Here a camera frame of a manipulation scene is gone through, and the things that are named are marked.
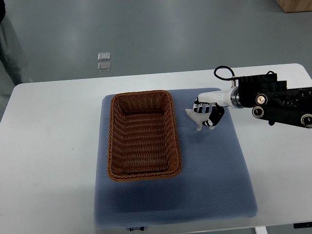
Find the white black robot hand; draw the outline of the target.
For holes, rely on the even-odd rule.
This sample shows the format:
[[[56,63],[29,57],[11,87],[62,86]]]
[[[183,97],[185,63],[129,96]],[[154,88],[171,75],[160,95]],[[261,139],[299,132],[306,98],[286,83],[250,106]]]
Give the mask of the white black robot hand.
[[[197,113],[211,113],[209,120],[215,127],[222,119],[226,107],[242,107],[239,101],[238,87],[232,87],[228,91],[201,93],[194,101],[192,109]]]

